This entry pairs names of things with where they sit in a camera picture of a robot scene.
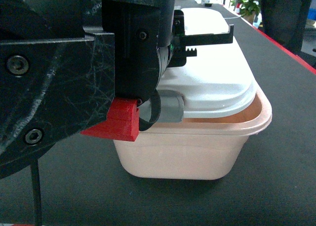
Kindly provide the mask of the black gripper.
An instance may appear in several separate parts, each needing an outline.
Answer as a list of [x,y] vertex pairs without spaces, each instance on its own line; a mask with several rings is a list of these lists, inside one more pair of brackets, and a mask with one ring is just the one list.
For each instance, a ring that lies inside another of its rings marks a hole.
[[151,101],[171,58],[175,0],[0,0],[0,176],[106,120],[115,97]]

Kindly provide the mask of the black toothed gripper finger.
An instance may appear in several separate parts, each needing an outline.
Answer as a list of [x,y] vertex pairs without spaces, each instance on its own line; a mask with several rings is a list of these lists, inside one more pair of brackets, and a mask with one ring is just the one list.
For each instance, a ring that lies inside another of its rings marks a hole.
[[180,10],[174,11],[172,34],[169,46],[169,67],[181,67],[187,62],[187,57],[197,56],[197,49],[187,49],[188,46],[231,44],[234,37],[234,25],[229,25],[227,32],[219,34],[185,34],[185,15]]

